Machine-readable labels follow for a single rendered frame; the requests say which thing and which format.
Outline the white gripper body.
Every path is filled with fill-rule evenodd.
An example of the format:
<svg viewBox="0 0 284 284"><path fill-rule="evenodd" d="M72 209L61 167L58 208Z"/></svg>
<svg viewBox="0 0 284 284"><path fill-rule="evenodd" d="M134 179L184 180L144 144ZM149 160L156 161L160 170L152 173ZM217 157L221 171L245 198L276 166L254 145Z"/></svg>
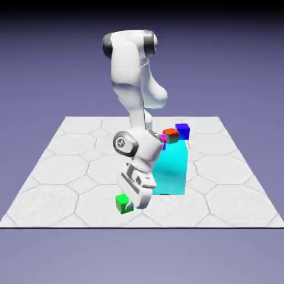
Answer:
<svg viewBox="0 0 284 284"><path fill-rule="evenodd" d="M131 177L120 174L120 187L137 209L145 209L156 188L152 173L132 173Z"/></svg>

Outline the small green cube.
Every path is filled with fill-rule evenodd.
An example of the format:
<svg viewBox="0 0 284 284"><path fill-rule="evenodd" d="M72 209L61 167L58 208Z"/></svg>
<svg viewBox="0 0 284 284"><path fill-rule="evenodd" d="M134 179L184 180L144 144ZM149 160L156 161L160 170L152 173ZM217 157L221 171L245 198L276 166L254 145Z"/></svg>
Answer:
<svg viewBox="0 0 284 284"><path fill-rule="evenodd" d="M126 194L122 193L120 195L117 195L115 197L115 204L116 204L116 208L118 209L118 211L121 214L126 214L128 212L131 212L133 210L126 210L125 207L126 205L129 203L129 198L127 197Z"/></svg>

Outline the small red cube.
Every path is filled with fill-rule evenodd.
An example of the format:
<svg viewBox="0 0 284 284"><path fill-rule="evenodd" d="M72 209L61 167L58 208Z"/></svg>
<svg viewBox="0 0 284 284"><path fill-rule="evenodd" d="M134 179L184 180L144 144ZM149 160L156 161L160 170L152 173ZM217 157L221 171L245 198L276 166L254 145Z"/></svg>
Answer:
<svg viewBox="0 0 284 284"><path fill-rule="evenodd" d="M179 132L174 128L164 129L163 134L166 137L167 144L174 144L179 140Z"/></svg>

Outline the small blue cube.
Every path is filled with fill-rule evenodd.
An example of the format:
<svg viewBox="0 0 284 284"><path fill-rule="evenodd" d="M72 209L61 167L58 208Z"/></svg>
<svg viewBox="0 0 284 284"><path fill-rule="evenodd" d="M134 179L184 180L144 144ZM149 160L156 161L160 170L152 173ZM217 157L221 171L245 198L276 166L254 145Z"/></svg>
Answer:
<svg viewBox="0 0 284 284"><path fill-rule="evenodd" d="M175 124L175 129L179 132L179 140L189 140L190 127L187 123Z"/></svg>

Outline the large cyan box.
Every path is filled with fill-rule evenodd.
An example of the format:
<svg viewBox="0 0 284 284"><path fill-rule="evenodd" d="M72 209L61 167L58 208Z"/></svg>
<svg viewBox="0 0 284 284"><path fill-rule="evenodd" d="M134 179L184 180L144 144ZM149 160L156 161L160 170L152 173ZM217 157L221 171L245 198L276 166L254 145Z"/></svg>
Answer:
<svg viewBox="0 0 284 284"><path fill-rule="evenodd" d="M185 140L168 144L153 168L156 188L153 195L184 195L188 150Z"/></svg>

